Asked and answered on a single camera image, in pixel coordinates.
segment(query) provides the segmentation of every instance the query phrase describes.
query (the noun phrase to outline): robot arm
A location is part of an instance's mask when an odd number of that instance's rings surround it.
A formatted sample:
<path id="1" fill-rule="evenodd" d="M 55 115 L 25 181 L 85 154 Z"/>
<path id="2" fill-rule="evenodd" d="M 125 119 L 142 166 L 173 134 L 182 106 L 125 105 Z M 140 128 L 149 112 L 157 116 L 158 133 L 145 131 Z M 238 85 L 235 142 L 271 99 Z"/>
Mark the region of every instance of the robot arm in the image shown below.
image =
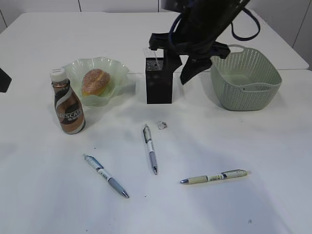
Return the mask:
<path id="1" fill-rule="evenodd" d="M 164 50 L 164 67 L 169 73 L 182 65 L 180 55 L 188 55 L 180 76 L 182 84 L 185 84 L 211 67 L 211 56 L 220 56 L 222 59 L 227 57 L 230 53 L 228 46 L 215 40 L 248 2 L 249 0 L 167 0 L 165 8 L 180 12 L 180 15 L 169 33 L 151 35 L 150 49 Z"/>

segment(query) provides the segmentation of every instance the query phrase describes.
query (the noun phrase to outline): basket handle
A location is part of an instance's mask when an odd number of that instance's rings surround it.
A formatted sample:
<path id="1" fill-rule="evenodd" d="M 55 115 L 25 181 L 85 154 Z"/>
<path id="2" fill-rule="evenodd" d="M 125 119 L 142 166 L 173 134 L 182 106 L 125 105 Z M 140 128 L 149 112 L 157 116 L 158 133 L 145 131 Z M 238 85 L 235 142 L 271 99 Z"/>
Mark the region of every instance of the basket handle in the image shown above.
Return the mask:
<path id="1" fill-rule="evenodd" d="M 245 90 L 246 88 L 261 87 L 261 86 L 268 87 L 268 89 L 267 90 Z M 241 89 L 242 92 L 267 92 L 275 86 L 276 85 L 266 84 L 266 83 L 253 83 L 253 84 L 242 85 L 239 88 Z"/>
<path id="2" fill-rule="evenodd" d="M 247 49 L 247 47 L 245 47 L 245 46 L 242 46 L 242 45 L 238 45 L 238 44 L 232 44 L 232 45 L 228 45 L 229 47 L 238 47 L 238 48 L 241 48 L 241 49 L 243 49 L 243 51 L 245 50 L 245 49 Z"/>

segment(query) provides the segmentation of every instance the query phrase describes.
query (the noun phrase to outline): bottle cap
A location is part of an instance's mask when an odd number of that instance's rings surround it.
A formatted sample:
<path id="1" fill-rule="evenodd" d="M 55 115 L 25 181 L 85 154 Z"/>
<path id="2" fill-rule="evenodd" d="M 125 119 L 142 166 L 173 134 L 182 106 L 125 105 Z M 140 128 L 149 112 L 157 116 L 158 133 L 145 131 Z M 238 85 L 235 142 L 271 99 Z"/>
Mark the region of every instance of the bottle cap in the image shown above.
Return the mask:
<path id="1" fill-rule="evenodd" d="M 64 68 L 53 69 L 50 71 L 51 81 L 60 82 L 62 80 L 67 79 L 66 72 Z"/>

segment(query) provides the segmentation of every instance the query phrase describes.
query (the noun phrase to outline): nescafe logo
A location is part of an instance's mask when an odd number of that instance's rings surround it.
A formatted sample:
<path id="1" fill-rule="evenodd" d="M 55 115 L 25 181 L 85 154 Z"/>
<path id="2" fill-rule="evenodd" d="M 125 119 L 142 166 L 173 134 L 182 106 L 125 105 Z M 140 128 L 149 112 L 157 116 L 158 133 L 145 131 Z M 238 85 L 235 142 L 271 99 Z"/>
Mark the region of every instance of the nescafe logo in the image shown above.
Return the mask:
<path id="1" fill-rule="evenodd" d="M 79 116 L 81 115 L 82 115 L 82 109 L 77 109 L 76 111 L 72 113 L 65 113 L 65 114 L 58 113 L 59 118 L 66 118 L 68 121 L 75 120 L 79 118 Z"/>

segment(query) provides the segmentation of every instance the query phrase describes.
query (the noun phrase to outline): white wall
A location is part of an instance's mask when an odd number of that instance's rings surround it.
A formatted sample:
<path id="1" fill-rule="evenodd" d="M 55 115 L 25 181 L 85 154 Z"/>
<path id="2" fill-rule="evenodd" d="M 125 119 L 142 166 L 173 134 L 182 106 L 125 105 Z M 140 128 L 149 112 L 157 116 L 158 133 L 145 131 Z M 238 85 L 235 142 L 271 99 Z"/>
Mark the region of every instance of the white wall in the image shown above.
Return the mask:
<path id="1" fill-rule="evenodd" d="M 158 0 L 79 0 L 82 11 L 157 12 Z M 7 25 L 24 12 L 80 11 L 78 0 L 0 0 Z"/>
<path id="2" fill-rule="evenodd" d="M 157 12 L 158 0 L 80 0 L 81 11 Z"/>
<path id="3" fill-rule="evenodd" d="M 80 11 L 78 0 L 0 0 L 0 9 L 8 25 L 24 12 Z"/>
<path id="4" fill-rule="evenodd" d="M 0 33 L 2 33 L 5 29 L 6 29 L 6 26 L 5 26 L 4 20 L 2 18 L 2 15 L 0 13 Z"/>
<path id="5" fill-rule="evenodd" d="M 247 7 L 293 47 L 309 3 L 310 0 L 251 0 Z"/>
<path id="6" fill-rule="evenodd" d="M 303 57 L 312 69 L 312 4 L 302 24 L 296 43 L 294 44 L 295 51 Z"/>

